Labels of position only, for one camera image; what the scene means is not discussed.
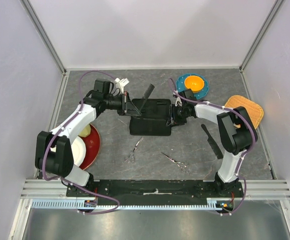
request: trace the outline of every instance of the white wall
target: white wall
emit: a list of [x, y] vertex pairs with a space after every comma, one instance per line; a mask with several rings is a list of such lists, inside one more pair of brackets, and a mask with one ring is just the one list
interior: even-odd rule
[[49, 124], [61, 73], [19, 0], [0, 0], [0, 240], [7, 239], [36, 136]]
[[290, 0], [278, 12], [245, 76], [252, 99], [265, 111], [262, 127], [274, 170], [290, 186]]
[[31, 0], [66, 68], [239, 66], [275, 0]]

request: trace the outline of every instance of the red plate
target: red plate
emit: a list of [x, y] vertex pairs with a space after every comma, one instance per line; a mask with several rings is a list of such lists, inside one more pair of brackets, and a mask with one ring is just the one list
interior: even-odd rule
[[79, 166], [83, 170], [88, 168], [95, 161], [100, 149], [99, 133], [92, 124], [90, 124], [90, 127], [90, 135], [81, 138], [86, 145], [86, 155], [83, 163]]

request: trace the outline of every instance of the blue plate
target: blue plate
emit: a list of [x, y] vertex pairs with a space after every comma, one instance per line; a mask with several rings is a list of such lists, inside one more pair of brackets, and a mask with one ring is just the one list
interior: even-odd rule
[[203, 97], [205, 97], [209, 91], [209, 83], [208, 81], [201, 75], [199, 74], [195, 74], [195, 73], [187, 73], [187, 74], [184, 74], [182, 76], [180, 76], [178, 78], [178, 80], [176, 81], [176, 87], [177, 87], [177, 91], [178, 92], [182, 92], [184, 90], [186, 90], [187, 88], [185, 87], [185, 80], [187, 77], [189, 76], [198, 76], [198, 77], [201, 77], [202, 80], [205, 82], [205, 85], [203, 87], [203, 89], [201, 89], [199, 92], [197, 93], [194, 93], [194, 96], [196, 97], [197, 100], [199, 99], [202, 99]]

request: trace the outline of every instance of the gray floor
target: gray floor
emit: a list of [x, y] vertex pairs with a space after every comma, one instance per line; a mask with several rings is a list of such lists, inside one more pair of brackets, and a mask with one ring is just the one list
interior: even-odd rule
[[[155, 70], [112, 70], [106, 71], [118, 78], [128, 78], [126, 90], [132, 98], [141, 98], [149, 84], [155, 89], [150, 98], [175, 99], [168, 87], [167, 79], [177, 79], [185, 73], [203, 75], [210, 85], [207, 100], [224, 105], [233, 95], [246, 96], [238, 69], [155, 69]], [[77, 83], [83, 71], [71, 71], [63, 98], [58, 123], [63, 122], [77, 107], [79, 95]], [[90, 73], [83, 79], [82, 91], [93, 89], [96, 78], [109, 79], [98, 73]], [[222, 160], [217, 160], [201, 128], [205, 124], [219, 146], [221, 146], [217, 125], [203, 119], [188, 119], [184, 126], [172, 128], [171, 136], [145, 136], [135, 154], [136, 162], [123, 163], [124, 157], [133, 149], [139, 136], [129, 134], [130, 117], [119, 116], [116, 111], [107, 110], [92, 124], [101, 135], [101, 150], [93, 165], [88, 169], [96, 179], [206, 179], [212, 180]], [[178, 161], [190, 163], [190, 175], [168, 161], [164, 152]], [[250, 180], [271, 179], [261, 141], [245, 158], [241, 175]]]
[[279, 201], [245, 201], [232, 216], [199, 210], [119, 210], [83, 216], [31, 209], [23, 240], [290, 240]]

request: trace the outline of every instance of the gray surface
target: gray surface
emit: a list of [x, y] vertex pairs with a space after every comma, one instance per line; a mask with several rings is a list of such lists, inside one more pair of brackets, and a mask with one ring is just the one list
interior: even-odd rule
[[0, 1], [0, 240], [8, 238], [61, 73], [20, 1]]
[[[209, 81], [210, 91], [207, 100], [224, 105], [233, 95], [246, 96], [246, 91], [238, 69], [164, 69], [164, 70], [114, 70], [106, 71], [118, 78], [128, 78], [126, 89], [132, 98], [141, 98], [149, 83], [155, 85], [150, 98], [175, 98], [168, 87], [167, 79], [175, 80], [185, 73], [198, 73]], [[77, 82], [84, 72], [72, 71], [69, 76], [58, 123], [64, 121], [77, 107], [79, 95]], [[90, 73], [82, 82], [83, 93], [93, 89], [94, 80], [104, 78], [98, 73]], [[140, 139], [129, 134], [130, 117], [119, 116], [116, 111], [107, 110], [92, 124], [101, 135], [101, 151], [88, 169], [96, 179], [208, 179], [212, 180], [222, 160], [217, 160], [207, 142], [207, 136], [201, 128], [205, 124], [210, 134], [221, 146], [219, 130], [216, 124], [204, 119], [188, 119], [183, 126], [172, 128], [171, 136], [145, 136], [135, 154], [136, 162], [123, 163]], [[178, 161], [186, 160], [191, 165], [186, 175], [171, 163], [161, 152]], [[271, 179], [265, 153], [259, 141], [254, 150], [246, 157], [241, 175], [247, 179]]]
[[32, 209], [23, 240], [290, 240], [279, 202], [245, 202], [232, 216], [198, 210], [119, 210], [83, 216]]
[[283, 3], [245, 77], [251, 97], [265, 110], [262, 127], [275, 173], [290, 187], [290, 1]]

